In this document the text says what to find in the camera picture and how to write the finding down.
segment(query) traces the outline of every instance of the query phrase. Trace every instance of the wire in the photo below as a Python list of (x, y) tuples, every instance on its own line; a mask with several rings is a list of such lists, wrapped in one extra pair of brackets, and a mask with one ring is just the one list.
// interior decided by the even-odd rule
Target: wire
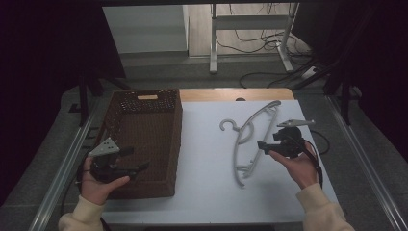
[[(262, 8), (260, 10), (258, 10), (258, 12), (256, 14), (259, 14), (264, 7), (265, 7), (265, 4), (262, 5)], [(230, 14), (234, 15), (234, 12), (232, 11), (231, 4), (229, 4), (229, 8), (230, 8)], [(270, 14), (271, 8), (272, 8), (272, 5), (270, 4), (267, 14)], [(240, 41), (254, 41), (254, 40), (263, 40), (265, 30), (262, 30), (261, 36), (259, 38), (252, 38), (252, 39), (242, 39), (238, 35), (238, 31), (237, 30), (234, 30), (234, 31), (235, 31), (235, 34), (237, 35), (238, 40), (240, 40)]]
[(275, 81), (270, 82), (270, 83), (267, 85), (267, 89), (270, 88), (273, 84), (276, 84), (276, 83), (279, 83), (279, 82), (281, 82), (281, 81), (283, 81), (283, 80), (285, 80), (285, 79), (288, 79), (288, 78), (290, 78), (291, 76), (295, 75), (296, 73), (298, 73), (298, 72), (300, 72), (300, 71), (306, 69), (307, 67), (312, 66), (315, 62), (316, 62), (316, 60), (313, 58), (313, 59), (311, 59), (310, 61), (308, 61), (305, 65), (303, 65), (303, 66), (301, 66), (300, 68), (298, 68), (296, 71), (290, 73), (288, 76), (286, 76), (286, 77), (284, 77), (284, 78), (282, 78), (282, 79), (278, 79), (278, 80), (275, 80)]
[(245, 74), (245, 75), (243, 75), (243, 76), (240, 78), (240, 86), (241, 86), (243, 89), (246, 89), (246, 86), (242, 83), (242, 80), (243, 80), (245, 77), (250, 76), (250, 75), (287, 75), (287, 73), (253, 72), (253, 73)]
[(329, 141), (329, 139), (326, 138), (322, 133), (317, 132), (317, 131), (315, 131), (315, 130), (310, 130), (310, 132), (319, 135), (320, 137), (322, 137), (322, 138), (326, 141), (326, 143), (327, 143), (326, 149), (325, 149), (324, 151), (322, 151), (322, 152), (319, 153), (320, 155), (326, 154), (326, 153), (330, 150), (330, 141)]
[(218, 45), (220, 45), (220, 46), (222, 46), (222, 47), (224, 47), (224, 48), (234, 49), (234, 50), (237, 50), (237, 51), (240, 51), (240, 52), (243, 52), (243, 53), (255, 53), (255, 52), (257, 52), (257, 51), (260, 51), (260, 50), (264, 49), (264, 47), (265, 47), (267, 44), (276, 42), (277, 40), (268, 41), (268, 42), (265, 43), (262, 47), (260, 47), (259, 49), (253, 50), (253, 51), (243, 51), (243, 50), (241, 50), (241, 49), (238, 49), (238, 48), (235, 48), (235, 47), (232, 47), (232, 46), (223, 45), (223, 44), (221, 44), (221, 43), (218, 41), (218, 37), (217, 37), (217, 36), (216, 36), (216, 41), (217, 41)]
[[(294, 138), (292, 138), (291, 136), (286, 136), (286, 137), (289, 138), (291, 141), (293, 141), (293, 143), (294, 143), (296, 146), (298, 146), (298, 147), (302, 150), (302, 152), (303, 152), (304, 154), (306, 154), (306, 156), (309, 157), (309, 159), (311, 160), (311, 162), (313, 163), (313, 165), (314, 165), (314, 167), (315, 167), (316, 172), (318, 173), (318, 178), (319, 178), (320, 187), (323, 188), (323, 171), (322, 171), (321, 166), (320, 166), (320, 164), (319, 164), (319, 156), (318, 156), (318, 155), (316, 155), (316, 156), (313, 155), (313, 154), (304, 146), (303, 143), (299, 143), (298, 141), (296, 141), (296, 140), (295, 140)], [(304, 140), (304, 141), (308, 142), (308, 143), (312, 146), (312, 148), (314, 149), (315, 153), (317, 153), (315, 147), (312, 145), (311, 142), (309, 142), (309, 141), (307, 141), (307, 140)]]
[(294, 48), (294, 50), (297, 52), (297, 54), (296, 53), (293, 53), (293, 52), (291, 52), (291, 50), (289, 50), (289, 48), (288, 48), (288, 53), (290, 54), (290, 55), (296, 55), (296, 56), (308, 56), (308, 57), (312, 57), (313, 56), (313, 54), (308, 54), (308, 53), (303, 53), (303, 52), (300, 52), (298, 49), (297, 49), (297, 38), (296, 37), (294, 37), (294, 36), (289, 36), (289, 38), (290, 39), (294, 39), (294, 44), (293, 44), (293, 48)]

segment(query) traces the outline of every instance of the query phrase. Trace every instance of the gray floor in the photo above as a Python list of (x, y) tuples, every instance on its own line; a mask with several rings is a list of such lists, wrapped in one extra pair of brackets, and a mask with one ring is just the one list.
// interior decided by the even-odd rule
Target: gray floor
[[(218, 73), (215, 75), (209, 73), (208, 59), (193, 59), (185, 55), (126, 55), (122, 57), (122, 62), (127, 75), (124, 82), (137, 90), (240, 88), (239, 80), (244, 74), (250, 72), (283, 73), (284, 71), (276, 55), (221, 57), (218, 63)], [(249, 88), (265, 88), (271, 81), (281, 78), (282, 75), (252, 75), (245, 78), (242, 83)], [(289, 87), (298, 81), (301, 79), (292, 77), (284, 79), (273, 87)], [(299, 101), (305, 117), (317, 122), (311, 129), (322, 133), (330, 140), (330, 151), (322, 156), (322, 161), (346, 218), (356, 230), (394, 230), (368, 177), (347, 142), (340, 124), (333, 115), (326, 96), (322, 93), (321, 87), (324, 82), (325, 80), (321, 79), (302, 90), (294, 91), (293, 94)], [(105, 93), (100, 98), (102, 105), (99, 105), (97, 109), (97, 117), (93, 122), (95, 126), (103, 119), (103, 109), (109, 102), (110, 93), (112, 90), (118, 90), (109, 82), (102, 81), (102, 83)], [(60, 112), (38, 150), (37, 156), (1, 207), (0, 230), (28, 230), (32, 224), (39, 205), (78, 132), (79, 114), (68, 112), (71, 105), (75, 103), (79, 103), (76, 88), (64, 94)], [(389, 191), (402, 217), (408, 220), (407, 163), (359, 109), (357, 101), (350, 103), (350, 119), (351, 127), (366, 150), (373, 167)], [(90, 138), (85, 139), (80, 155), (85, 153), (87, 147), (93, 145), (92, 134), (95, 132), (97, 130), (92, 130), (89, 134)], [(319, 150), (325, 149), (324, 140), (319, 136), (314, 139)], [(77, 190), (71, 187), (65, 201), (65, 212), (72, 211), (77, 202), (77, 196)], [(59, 198), (45, 230), (57, 230), (61, 201), (62, 199)], [(131, 229), (125, 226), (112, 228), (113, 230)], [(213, 227), (212, 229), (226, 230), (225, 227)], [(265, 226), (247, 227), (247, 230), (265, 230)], [(302, 228), (300, 223), (290, 223), (276, 224), (274, 230), (302, 230)]]

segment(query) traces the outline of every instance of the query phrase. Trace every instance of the metal frame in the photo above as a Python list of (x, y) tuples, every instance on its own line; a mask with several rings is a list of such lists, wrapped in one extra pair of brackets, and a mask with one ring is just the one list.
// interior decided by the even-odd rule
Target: metal frame
[(282, 42), (276, 42), (277, 50), (287, 72), (293, 72), (293, 67), (288, 58), (286, 45), (289, 33), (291, 32), (295, 12), (298, 3), (294, 3), (290, 8), (289, 15), (223, 15), (217, 16), (216, 4), (212, 4), (211, 23), (211, 52), (210, 52), (210, 73), (217, 73), (217, 30), (264, 30), (281, 29), (285, 30)]
[(38, 208), (37, 214), (34, 216), (29, 231), (45, 230), (48, 221), (51, 218), (52, 212), (57, 204), (57, 201), (60, 198), (61, 193), (63, 192), (64, 185), (68, 180), (69, 172), (72, 170), (75, 160), (78, 158), (78, 153), (81, 149), (85, 137), (87, 136), (88, 129), (90, 128), (90, 125), (95, 118), (95, 111), (98, 103), (98, 98), (95, 99), (95, 101), (91, 102), (90, 116), (85, 121), (85, 124), (78, 129), (72, 145), (69, 147), (65, 158), (60, 165), (60, 168), (58, 169), (44, 199), (42, 200)]
[(336, 102), (335, 96), (326, 96), (326, 99), (394, 230), (408, 230), (407, 224), (396, 206), (393, 197), (375, 171), (366, 151), (354, 134), (352, 127), (344, 122), (342, 115), (339, 113), (340, 107)]

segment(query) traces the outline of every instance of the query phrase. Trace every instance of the person's right hand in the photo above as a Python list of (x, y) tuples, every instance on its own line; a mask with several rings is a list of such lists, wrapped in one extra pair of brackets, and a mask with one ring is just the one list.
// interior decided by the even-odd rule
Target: person's right hand
[[(311, 144), (305, 142), (306, 148), (316, 156), (312, 150)], [(309, 157), (302, 153), (299, 157), (288, 159), (275, 151), (269, 151), (269, 155), (277, 162), (281, 163), (292, 179), (297, 183), (300, 189), (305, 189), (308, 186), (314, 185), (318, 182), (318, 175)]]

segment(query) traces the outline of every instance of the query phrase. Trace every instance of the black cable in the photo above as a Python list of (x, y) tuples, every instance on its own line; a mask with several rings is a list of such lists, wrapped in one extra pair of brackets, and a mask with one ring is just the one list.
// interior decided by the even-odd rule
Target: black cable
[(317, 132), (317, 131), (314, 131), (314, 130), (310, 130), (310, 132), (319, 135), (320, 137), (322, 137), (322, 138), (326, 141), (326, 143), (327, 143), (327, 148), (326, 148), (324, 151), (322, 151), (322, 152), (319, 153), (320, 155), (326, 154), (326, 153), (330, 150), (330, 141), (329, 141), (329, 139), (326, 138), (326, 137), (325, 137), (322, 133), (320, 133), (320, 132)]
[(238, 39), (240, 41), (256, 41), (256, 40), (268, 41), (268, 39), (270, 39), (272, 37), (280, 36), (281, 34), (283, 34), (283, 32), (279, 32), (277, 34), (273, 34), (273, 35), (270, 35), (270, 36), (260, 36), (259, 38), (251, 38), (251, 39), (243, 39), (243, 38), (238, 37), (238, 35), (237, 35), (237, 37), (238, 37)]
[(275, 80), (275, 81), (270, 82), (270, 83), (267, 85), (267, 89), (270, 88), (273, 84), (276, 84), (276, 83), (278, 83), (278, 82), (280, 82), (280, 81), (283, 81), (283, 80), (285, 80), (285, 79), (287, 79), (287, 78), (290, 78), (290, 77), (292, 77), (293, 75), (295, 75), (296, 73), (299, 73), (300, 71), (303, 71), (303, 70), (306, 69), (307, 67), (312, 66), (315, 62), (316, 62), (316, 59), (313, 58), (313, 59), (311, 59), (310, 61), (308, 61), (308, 63), (306, 63), (305, 65), (303, 65), (303, 66), (301, 66), (300, 68), (298, 68), (296, 71), (290, 73), (288, 76), (286, 76), (286, 77), (284, 77), (284, 78), (282, 78), (282, 79), (279, 79), (279, 80)]
[(296, 75), (296, 76), (294, 76), (294, 77), (292, 77), (288, 82), (286, 82), (285, 83), (285, 85), (283, 86), (284, 88), (290, 88), (290, 84), (293, 82), (293, 81), (295, 81), (295, 80), (298, 80), (298, 79), (300, 79), (302, 77), (302, 75)]
[(291, 62), (294, 63), (294, 64), (297, 64), (297, 65), (306, 65), (307, 64), (307, 62), (305, 64), (301, 64), (298, 61), (295, 61), (293, 59), (293, 57), (305, 57), (305, 55), (293, 55), (293, 54), (289, 53), (288, 57), (291, 60)]
[[(312, 164), (313, 164), (313, 166), (314, 166), (316, 172), (318, 173), (318, 180), (319, 180), (319, 183), (320, 183), (320, 187), (323, 188), (323, 171), (322, 171), (321, 166), (320, 166), (320, 164), (319, 164), (319, 155), (318, 155), (318, 154), (317, 154), (316, 156), (313, 155), (313, 154), (304, 146), (304, 143), (299, 143), (298, 141), (296, 141), (295, 139), (293, 139), (293, 138), (290, 137), (290, 136), (286, 136), (286, 138), (289, 138), (291, 141), (293, 141), (293, 143), (294, 143), (296, 146), (298, 146), (298, 147), (302, 150), (302, 152), (303, 152), (304, 154), (306, 154), (306, 156), (309, 157), (309, 159), (311, 160), (311, 162), (312, 162)], [(304, 140), (304, 141), (308, 142), (308, 143), (313, 147), (313, 149), (315, 150), (315, 153), (316, 153), (315, 147), (314, 147), (309, 141), (307, 141), (307, 140)]]
[(240, 80), (239, 80), (240, 86), (241, 86), (243, 89), (246, 89), (246, 86), (242, 83), (242, 80), (243, 80), (245, 77), (250, 76), (250, 75), (287, 75), (287, 73), (253, 72), (253, 73), (244, 74), (244, 75), (240, 78)]
[[(262, 8), (261, 8), (260, 10), (258, 10), (258, 12), (257, 12), (256, 14), (259, 14), (259, 12), (260, 12), (264, 7), (265, 7), (265, 6), (264, 6), (264, 4), (263, 4), (263, 5), (262, 5)], [(230, 14), (231, 14), (231, 15), (234, 15), (234, 12), (232, 11), (232, 6), (231, 6), (231, 4), (229, 4), (229, 8), (230, 8)], [(268, 9), (268, 14), (270, 14), (271, 8), (272, 8), (272, 5), (270, 4), (269, 9)], [(262, 30), (261, 36), (260, 36), (259, 38), (252, 38), (252, 39), (242, 39), (242, 38), (240, 38), (240, 36), (238, 35), (238, 31), (237, 31), (237, 30), (234, 30), (234, 31), (235, 31), (235, 34), (237, 35), (238, 40), (240, 40), (240, 41), (264, 40), (263, 35), (264, 35), (264, 31), (265, 31), (265, 30)]]
[(255, 53), (255, 52), (257, 52), (257, 51), (260, 51), (260, 50), (262, 50), (266, 45), (268, 45), (269, 43), (273, 43), (273, 42), (276, 42), (276, 41), (278, 41), (278, 40), (268, 41), (268, 42), (265, 43), (262, 47), (260, 47), (259, 49), (253, 50), (253, 51), (243, 51), (243, 50), (240, 50), (240, 49), (235, 48), (235, 47), (232, 47), (232, 46), (223, 45), (223, 44), (219, 43), (217, 35), (216, 35), (216, 41), (217, 41), (218, 45), (220, 45), (221, 47), (230, 48), (230, 49), (234, 49), (234, 50), (237, 50), (237, 51), (240, 51), (240, 52), (243, 52), (243, 53), (250, 54), (250, 53)]
[(288, 51), (288, 54), (290, 56), (292, 56), (292, 57), (294, 57), (294, 56), (298, 56), (298, 57), (315, 57), (315, 54), (313, 54), (313, 53), (312, 54), (303, 53), (303, 52), (301, 52), (301, 51), (299, 51), (297, 49), (297, 38), (296, 37), (289, 35), (288, 38), (294, 40), (293, 48), (297, 52), (297, 54), (296, 54), (296, 53), (292, 52), (289, 49), (289, 47), (287, 47), (287, 51)]

